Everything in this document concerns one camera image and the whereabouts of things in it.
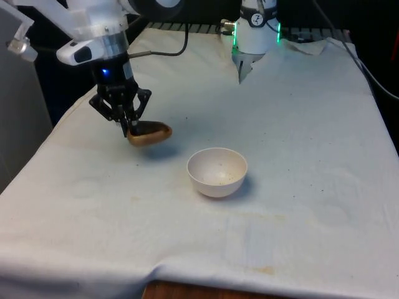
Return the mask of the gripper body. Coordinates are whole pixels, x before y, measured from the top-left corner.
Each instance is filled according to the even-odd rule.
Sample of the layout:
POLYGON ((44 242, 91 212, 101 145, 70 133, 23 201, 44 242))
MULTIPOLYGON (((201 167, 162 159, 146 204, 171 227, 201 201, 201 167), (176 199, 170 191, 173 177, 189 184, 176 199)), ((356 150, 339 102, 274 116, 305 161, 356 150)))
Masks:
POLYGON ((133 70, 127 52, 109 59, 92 62, 92 75, 98 86, 125 87, 130 92, 137 92, 133 70))

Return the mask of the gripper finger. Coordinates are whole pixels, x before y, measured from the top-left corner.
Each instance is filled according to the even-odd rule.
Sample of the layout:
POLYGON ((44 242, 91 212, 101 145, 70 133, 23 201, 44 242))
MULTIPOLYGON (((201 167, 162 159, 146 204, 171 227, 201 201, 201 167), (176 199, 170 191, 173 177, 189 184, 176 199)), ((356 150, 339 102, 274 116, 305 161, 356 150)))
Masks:
POLYGON ((122 90, 97 90, 89 104, 106 120, 118 123, 124 137, 127 137, 128 119, 125 111, 126 94, 122 90))
POLYGON ((130 133, 138 133, 138 122, 143 115, 150 97, 150 90, 142 89, 136 83, 128 86, 124 111, 130 133))

